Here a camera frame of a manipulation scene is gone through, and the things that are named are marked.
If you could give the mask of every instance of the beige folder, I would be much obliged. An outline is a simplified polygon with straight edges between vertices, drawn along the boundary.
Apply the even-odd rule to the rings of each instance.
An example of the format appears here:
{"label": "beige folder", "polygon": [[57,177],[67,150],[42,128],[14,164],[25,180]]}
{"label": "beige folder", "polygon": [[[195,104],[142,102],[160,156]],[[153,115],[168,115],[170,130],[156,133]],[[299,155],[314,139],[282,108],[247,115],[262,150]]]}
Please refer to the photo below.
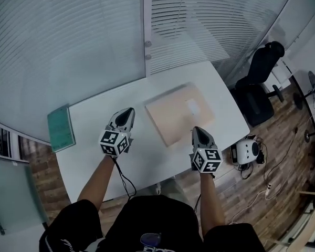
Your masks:
{"label": "beige folder", "polygon": [[214,120],[209,105],[193,83],[147,103],[146,109],[166,146],[191,135],[194,126],[203,127]]}

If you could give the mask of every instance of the chair backrest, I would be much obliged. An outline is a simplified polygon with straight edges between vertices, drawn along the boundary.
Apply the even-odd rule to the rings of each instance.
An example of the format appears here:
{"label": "chair backrest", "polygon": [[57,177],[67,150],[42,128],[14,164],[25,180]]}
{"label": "chair backrest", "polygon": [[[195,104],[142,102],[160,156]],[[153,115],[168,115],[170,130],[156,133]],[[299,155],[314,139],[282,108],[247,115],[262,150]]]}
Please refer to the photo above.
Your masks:
{"label": "chair backrest", "polygon": [[277,41],[267,43],[253,55],[248,75],[236,83],[236,88],[251,84],[260,84],[267,80],[274,65],[285,54],[285,48]]}

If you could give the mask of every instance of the green folder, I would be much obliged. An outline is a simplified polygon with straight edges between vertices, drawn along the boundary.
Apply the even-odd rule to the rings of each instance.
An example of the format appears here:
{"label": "green folder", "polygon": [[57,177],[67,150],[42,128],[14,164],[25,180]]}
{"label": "green folder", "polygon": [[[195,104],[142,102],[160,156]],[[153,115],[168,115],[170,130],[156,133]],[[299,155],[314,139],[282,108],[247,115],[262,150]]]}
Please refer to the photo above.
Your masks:
{"label": "green folder", "polygon": [[68,106],[60,107],[48,115],[48,129],[53,152],[76,144]]}

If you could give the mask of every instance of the black and white cube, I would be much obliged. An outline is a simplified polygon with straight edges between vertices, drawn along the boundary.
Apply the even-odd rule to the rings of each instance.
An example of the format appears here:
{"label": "black and white cube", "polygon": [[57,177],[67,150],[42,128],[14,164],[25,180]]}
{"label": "black and white cube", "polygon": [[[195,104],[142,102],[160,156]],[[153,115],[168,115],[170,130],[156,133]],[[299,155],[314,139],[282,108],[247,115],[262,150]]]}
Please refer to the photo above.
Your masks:
{"label": "black and white cube", "polygon": [[126,133],[103,130],[99,144],[104,154],[118,157],[128,148],[129,140]]}
{"label": "black and white cube", "polygon": [[222,162],[222,153],[218,149],[197,149],[193,157],[193,163],[200,173],[214,173]]}

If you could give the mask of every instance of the black office chair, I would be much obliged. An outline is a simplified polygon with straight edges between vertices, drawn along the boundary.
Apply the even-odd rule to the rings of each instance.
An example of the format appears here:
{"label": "black office chair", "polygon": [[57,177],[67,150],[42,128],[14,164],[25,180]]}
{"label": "black office chair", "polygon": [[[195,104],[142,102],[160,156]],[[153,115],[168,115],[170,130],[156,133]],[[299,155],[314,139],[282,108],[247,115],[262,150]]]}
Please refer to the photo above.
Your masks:
{"label": "black office chair", "polygon": [[270,97],[277,95],[281,102],[284,100],[276,85],[273,85],[274,91],[268,94],[260,85],[267,80],[274,65],[284,54],[284,47],[276,41],[267,43],[264,48],[259,48],[253,55],[248,75],[239,80],[235,88],[231,90],[240,111],[252,127],[274,115]]}

